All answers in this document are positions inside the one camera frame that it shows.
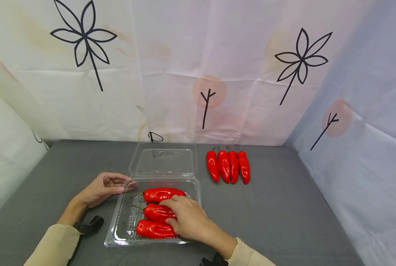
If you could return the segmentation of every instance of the black strap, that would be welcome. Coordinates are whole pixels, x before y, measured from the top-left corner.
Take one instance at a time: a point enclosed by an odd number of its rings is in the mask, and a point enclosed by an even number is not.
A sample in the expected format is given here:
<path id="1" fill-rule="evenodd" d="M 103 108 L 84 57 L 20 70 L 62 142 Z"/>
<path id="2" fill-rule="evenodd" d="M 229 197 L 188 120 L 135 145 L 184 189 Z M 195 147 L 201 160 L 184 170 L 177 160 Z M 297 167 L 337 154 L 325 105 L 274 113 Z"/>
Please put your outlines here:
<path id="1" fill-rule="evenodd" d="M 98 232 L 102 225 L 103 218 L 100 216 L 95 216 L 88 224 L 86 222 L 76 222 L 74 224 L 74 228 L 83 235 L 86 235 L 88 233 Z"/>
<path id="2" fill-rule="evenodd" d="M 200 266 L 228 266 L 228 263 L 224 260 L 222 255 L 217 252 L 216 255 L 214 255 L 213 261 L 202 258 Z"/>

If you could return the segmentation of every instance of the forearm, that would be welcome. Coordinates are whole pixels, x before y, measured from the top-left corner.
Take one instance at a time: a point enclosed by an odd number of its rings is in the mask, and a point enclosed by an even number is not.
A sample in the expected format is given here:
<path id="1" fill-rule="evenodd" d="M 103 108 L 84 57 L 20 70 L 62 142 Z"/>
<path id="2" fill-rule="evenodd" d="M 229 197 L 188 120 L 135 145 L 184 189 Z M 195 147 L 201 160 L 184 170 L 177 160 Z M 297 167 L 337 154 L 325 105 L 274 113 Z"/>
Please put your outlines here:
<path id="1" fill-rule="evenodd" d="M 275 266 L 268 258 L 224 232 L 214 222 L 207 226 L 203 241 L 232 266 Z"/>
<path id="2" fill-rule="evenodd" d="M 24 266 L 66 266 L 79 238 L 80 233 L 72 226 L 52 225 Z"/>
<path id="3" fill-rule="evenodd" d="M 57 224 L 49 227 L 24 266 L 65 266 L 77 247 L 80 233 L 73 226 L 80 221 L 87 205 L 74 197 Z"/>
<path id="4" fill-rule="evenodd" d="M 57 224 L 66 224 L 74 226 L 76 222 L 79 222 L 87 210 L 87 205 L 82 201 L 74 197 L 67 205 L 64 213 L 59 218 Z"/>
<path id="5" fill-rule="evenodd" d="M 202 242 L 213 247 L 225 260 L 232 257 L 238 243 L 235 238 L 224 232 L 214 222 L 209 225 Z"/>

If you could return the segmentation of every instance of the wrist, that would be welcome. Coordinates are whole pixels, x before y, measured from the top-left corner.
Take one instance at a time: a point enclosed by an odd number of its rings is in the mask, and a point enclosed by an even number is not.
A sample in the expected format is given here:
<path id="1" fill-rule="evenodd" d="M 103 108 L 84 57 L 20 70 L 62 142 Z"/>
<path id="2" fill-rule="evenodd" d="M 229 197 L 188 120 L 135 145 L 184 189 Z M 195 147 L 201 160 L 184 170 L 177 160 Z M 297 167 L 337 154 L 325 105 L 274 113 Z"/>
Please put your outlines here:
<path id="1" fill-rule="evenodd" d="M 218 227 L 217 224 L 214 222 L 212 223 L 213 225 L 207 232 L 207 237 L 203 243 L 217 250 L 217 252 L 220 253 L 220 255 L 222 255 L 225 260 L 229 260 L 232 257 L 238 242 L 234 237 L 230 236 L 228 233 L 224 232 L 220 227 Z"/>
<path id="2" fill-rule="evenodd" d="M 57 224 L 74 226 L 79 222 L 87 210 L 87 205 L 77 197 L 74 197 L 67 205 L 64 213 L 59 218 Z"/>

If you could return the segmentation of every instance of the plastic tray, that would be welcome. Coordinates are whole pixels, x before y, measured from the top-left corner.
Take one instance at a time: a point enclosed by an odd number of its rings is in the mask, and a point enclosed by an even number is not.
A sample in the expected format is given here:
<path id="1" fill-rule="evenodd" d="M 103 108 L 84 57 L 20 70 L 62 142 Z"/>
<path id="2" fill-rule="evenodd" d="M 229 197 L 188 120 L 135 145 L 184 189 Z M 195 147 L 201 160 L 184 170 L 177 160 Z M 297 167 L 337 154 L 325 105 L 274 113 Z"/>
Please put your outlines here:
<path id="1" fill-rule="evenodd" d="M 192 143 L 139 143 L 129 166 L 134 176 L 195 175 L 196 169 Z"/>
<path id="2" fill-rule="evenodd" d="M 130 177 L 126 192 L 119 196 L 105 246 L 137 246 L 147 244 L 183 244 L 182 238 L 149 239 L 136 234 L 136 225 L 144 218 L 140 208 L 146 207 L 143 196 L 147 188 L 172 187 L 183 190 L 201 205 L 196 145 L 192 143 L 138 143 L 129 165 Z"/>
<path id="3" fill-rule="evenodd" d="M 146 207 L 143 196 L 139 195 L 147 188 L 172 187 L 183 190 L 188 197 L 201 205 L 201 186 L 194 177 L 139 177 L 126 186 L 126 192 L 120 195 L 111 225 L 105 239 L 105 246 L 137 246 L 147 244 L 184 244 L 183 238 L 150 239 L 136 234 L 136 225 L 144 218 L 141 208 Z"/>

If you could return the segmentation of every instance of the red pepper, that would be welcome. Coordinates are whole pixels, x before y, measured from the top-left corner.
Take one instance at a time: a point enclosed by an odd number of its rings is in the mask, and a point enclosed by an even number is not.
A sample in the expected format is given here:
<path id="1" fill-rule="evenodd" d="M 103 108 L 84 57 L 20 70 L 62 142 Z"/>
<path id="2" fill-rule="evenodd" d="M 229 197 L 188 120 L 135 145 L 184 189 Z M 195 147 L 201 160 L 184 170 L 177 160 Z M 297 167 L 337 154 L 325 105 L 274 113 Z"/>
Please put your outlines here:
<path id="1" fill-rule="evenodd" d="M 136 233 L 147 238 L 176 238 L 178 235 L 168 224 L 141 219 L 136 226 Z"/>
<path id="2" fill-rule="evenodd" d="M 208 151 L 206 158 L 207 158 L 207 168 L 208 168 L 208 171 L 210 173 L 211 178 L 215 182 L 219 182 L 220 173 L 219 173 L 219 169 L 218 169 L 218 166 L 217 166 L 216 152 L 215 151 Z"/>
<path id="3" fill-rule="evenodd" d="M 144 191 L 145 202 L 160 203 L 164 200 L 171 199 L 174 195 L 186 196 L 186 194 L 177 188 L 148 188 Z"/>
<path id="4" fill-rule="evenodd" d="M 229 151 L 227 153 L 227 156 L 229 158 L 229 165 L 231 166 L 231 183 L 235 184 L 236 181 L 238 180 L 238 171 L 239 171 L 238 158 L 236 157 L 236 151 Z"/>
<path id="5" fill-rule="evenodd" d="M 242 182 L 248 184 L 250 182 L 250 165 L 245 151 L 238 152 L 238 163 L 241 171 Z"/>
<path id="6" fill-rule="evenodd" d="M 226 151 L 219 151 L 217 153 L 217 162 L 219 165 L 220 175 L 223 181 L 229 184 L 229 178 L 231 177 L 231 169 L 229 168 L 229 159 Z"/>
<path id="7" fill-rule="evenodd" d="M 168 218 L 177 219 L 173 210 L 169 207 L 161 206 L 159 204 L 150 203 L 144 209 L 145 218 L 151 219 L 152 221 L 165 223 L 165 220 Z"/>

